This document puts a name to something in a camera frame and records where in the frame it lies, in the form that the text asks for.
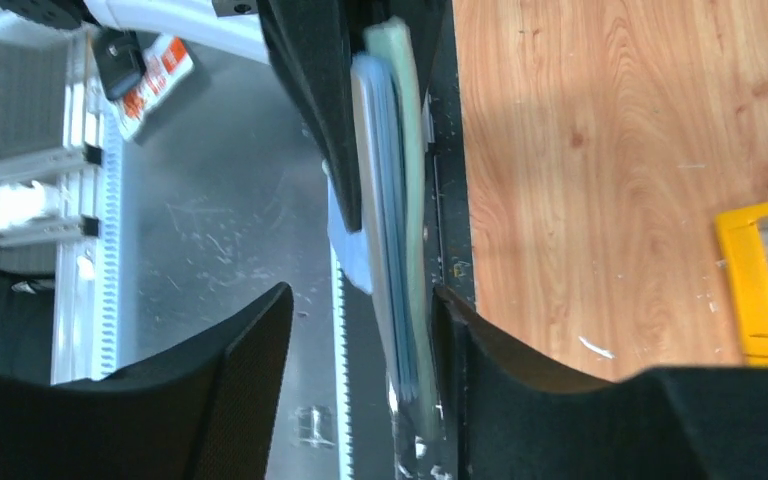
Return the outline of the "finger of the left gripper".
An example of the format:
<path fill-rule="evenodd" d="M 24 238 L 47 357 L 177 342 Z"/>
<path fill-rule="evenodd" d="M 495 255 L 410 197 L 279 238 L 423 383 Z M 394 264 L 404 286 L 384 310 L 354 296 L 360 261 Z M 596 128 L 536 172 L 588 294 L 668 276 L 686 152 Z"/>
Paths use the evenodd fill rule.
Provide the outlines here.
<path fill-rule="evenodd" d="M 345 5 L 332 0 L 257 3 L 270 62 L 321 150 L 346 229 L 362 225 L 362 197 Z"/>
<path fill-rule="evenodd" d="M 426 93 L 440 42 L 449 0 L 388 0 L 384 2 L 388 17 L 398 17 L 407 25 L 416 64 L 418 85 Z"/>

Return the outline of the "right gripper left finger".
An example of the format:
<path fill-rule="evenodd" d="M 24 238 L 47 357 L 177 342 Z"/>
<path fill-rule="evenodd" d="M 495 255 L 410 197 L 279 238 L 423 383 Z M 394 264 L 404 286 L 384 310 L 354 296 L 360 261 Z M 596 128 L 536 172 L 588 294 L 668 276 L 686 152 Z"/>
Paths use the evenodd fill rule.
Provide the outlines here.
<path fill-rule="evenodd" d="M 0 375 L 0 479 L 262 479 L 293 321 L 280 282 L 108 377 Z"/>

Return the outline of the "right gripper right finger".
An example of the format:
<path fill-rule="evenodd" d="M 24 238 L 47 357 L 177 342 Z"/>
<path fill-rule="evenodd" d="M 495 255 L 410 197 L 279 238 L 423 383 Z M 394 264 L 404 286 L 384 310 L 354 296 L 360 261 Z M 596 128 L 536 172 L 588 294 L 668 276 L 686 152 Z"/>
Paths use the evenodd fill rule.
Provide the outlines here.
<path fill-rule="evenodd" d="M 658 367 L 610 382 L 432 296 L 459 479 L 768 479 L 768 368 Z"/>

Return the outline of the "green leather card holder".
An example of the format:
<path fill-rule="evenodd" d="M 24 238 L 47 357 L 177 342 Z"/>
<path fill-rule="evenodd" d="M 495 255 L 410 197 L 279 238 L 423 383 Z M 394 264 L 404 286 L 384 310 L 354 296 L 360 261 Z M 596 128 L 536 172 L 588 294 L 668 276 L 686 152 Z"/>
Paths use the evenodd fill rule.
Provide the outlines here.
<path fill-rule="evenodd" d="M 350 75 L 371 298 L 388 379 L 415 431 L 441 436 L 424 267 L 422 99 L 407 25 L 368 27 Z"/>

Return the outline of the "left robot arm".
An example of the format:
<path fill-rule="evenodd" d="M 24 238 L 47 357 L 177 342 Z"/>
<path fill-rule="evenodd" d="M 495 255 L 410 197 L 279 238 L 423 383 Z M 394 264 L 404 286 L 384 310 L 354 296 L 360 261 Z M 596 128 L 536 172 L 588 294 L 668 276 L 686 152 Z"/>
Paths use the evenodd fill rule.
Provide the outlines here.
<path fill-rule="evenodd" d="M 439 45 L 447 1 L 1 1 L 38 24 L 76 30 L 84 24 L 170 34 L 249 58 L 262 41 L 269 63 L 295 103 L 328 165 L 346 229 L 362 224 L 350 67 L 366 50 L 364 31 L 398 18 L 410 34 L 424 93 Z"/>

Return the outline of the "left yellow plastic bin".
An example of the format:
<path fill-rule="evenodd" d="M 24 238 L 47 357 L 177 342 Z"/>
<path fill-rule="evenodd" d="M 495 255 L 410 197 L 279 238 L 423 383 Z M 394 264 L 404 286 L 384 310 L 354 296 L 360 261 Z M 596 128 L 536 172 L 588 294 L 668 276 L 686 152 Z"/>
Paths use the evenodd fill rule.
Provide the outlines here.
<path fill-rule="evenodd" d="M 753 367 L 768 367 L 768 264 L 759 232 L 765 217 L 768 202 L 721 213 L 715 220 L 739 342 Z"/>

